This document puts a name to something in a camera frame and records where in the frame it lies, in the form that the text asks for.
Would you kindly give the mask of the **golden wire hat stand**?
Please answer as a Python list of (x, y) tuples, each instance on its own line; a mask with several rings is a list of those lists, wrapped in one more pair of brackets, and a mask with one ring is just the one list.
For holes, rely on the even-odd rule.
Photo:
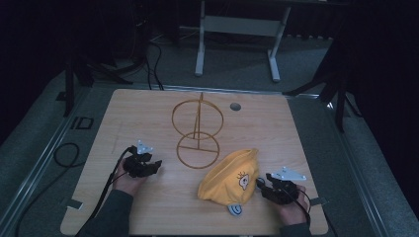
[(178, 103), (172, 110), (171, 122), (179, 134), (175, 150), (183, 165), (205, 169), (218, 160), (220, 145), (216, 137), (223, 129), (224, 115), (203, 93)]

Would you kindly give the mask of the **white desk frame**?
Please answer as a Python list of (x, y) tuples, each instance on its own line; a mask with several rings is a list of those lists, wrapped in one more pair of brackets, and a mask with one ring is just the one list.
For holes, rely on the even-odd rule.
[(205, 33), (237, 34), (258, 37), (271, 37), (275, 39), (274, 45), (267, 51), (267, 58), (271, 70), (272, 80), (281, 80), (280, 69), (277, 63), (277, 53), (284, 35), (284, 31), (291, 12), (291, 7), (286, 7), (280, 20), (259, 20), (248, 18), (234, 18), (213, 16), (206, 13), (206, 0), (201, 0), (199, 47), (196, 59), (195, 75), (204, 74), (205, 65)]

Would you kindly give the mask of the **person's left hand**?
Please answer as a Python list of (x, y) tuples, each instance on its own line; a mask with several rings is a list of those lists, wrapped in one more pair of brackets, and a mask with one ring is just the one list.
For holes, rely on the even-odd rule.
[(125, 161), (122, 161), (113, 178), (113, 189), (122, 191), (134, 197), (145, 183), (146, 178), (133, 178), (124, 169)]

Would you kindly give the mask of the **person's right hand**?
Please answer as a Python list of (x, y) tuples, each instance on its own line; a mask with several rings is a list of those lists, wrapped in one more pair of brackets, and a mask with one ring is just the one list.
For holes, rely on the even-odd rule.
[(274, 205), (276, 213), (284, 226), (307, 222), (308, 204), (305, 201), (305, 187), (296, 187), (298, 189), (296, 201), (285, 205)]

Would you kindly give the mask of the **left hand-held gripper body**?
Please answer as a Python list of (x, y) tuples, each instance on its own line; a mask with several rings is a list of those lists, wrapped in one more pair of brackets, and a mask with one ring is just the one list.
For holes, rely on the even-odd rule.
[(137, 145), (128, 150), (131, 155), (125, 158), (124, 169), (131, 177), (144, 178), (147, 169), (155, 169), (148, 166), (152, 150), (152, 147), (145, 145), (141, 140), (138, 140)]

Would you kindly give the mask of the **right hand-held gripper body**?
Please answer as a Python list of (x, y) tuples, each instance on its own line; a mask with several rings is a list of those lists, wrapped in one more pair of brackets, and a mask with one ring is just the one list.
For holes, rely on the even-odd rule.
[(273, 194), (267, 198), (268, 200), (279, 204), (289, 204), (297, 200), (298, 189), (294, 181), (305, 181), (306, 176), (298, 173), (288, 167), (282, 167), (281, 169), (270, 173), (276, 179), (279, 179), (278, 184), (272, 184), (269, 186), (273, 190)]

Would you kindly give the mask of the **yellow hat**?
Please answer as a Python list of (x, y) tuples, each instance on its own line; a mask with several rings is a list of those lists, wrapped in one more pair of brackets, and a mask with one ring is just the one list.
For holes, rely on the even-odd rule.
[(239, 216), (242, 205), (253, 196), (258, 178), (258, 150), (237, 150), (205, 175), (198, 188), (198, 198), (224, 205), (231, 215)]

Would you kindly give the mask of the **black tripod stand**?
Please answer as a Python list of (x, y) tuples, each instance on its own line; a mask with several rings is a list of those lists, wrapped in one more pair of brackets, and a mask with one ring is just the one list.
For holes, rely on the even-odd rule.
[(311, 81), (296, 89), (284, 92), (285, 96), (295, 97), (311, 88), (324, 83), (318, 99), (323, 104), (328, 104), (334, 97), (336, 100), (335, 124), (340, 132), (344, 131), (343, 115), (349, 79), (352, 73), (350, 68), (351, 56), (342, 43), (333, 41), (325, 56), (316, 69)]
[(117, 82), (118, 84), (131, 85), (130, 81), (123, 79), (116, 72), (107, 69), (105, 66), (101, 65), (99, 62), (96, 62), (93, 58), (89, 57), (87, 54), (81, 53), (77, 50), (73, 50), (65, 56), (65, 90), (63, 92), (60, 92), (57, 96), (58, 101), (63, 101), (65, 103), (65, 110), (63, 113), (63, 116), (65, 118), (67, 118), (70, 115), (75, 106), (74, 77), (77, 77), (82, 86), (90, 87), (94, 83), (93, 76), (91, 75), (91, 70), (99, 71), (100, 73), (104, 74), (107, 78)]

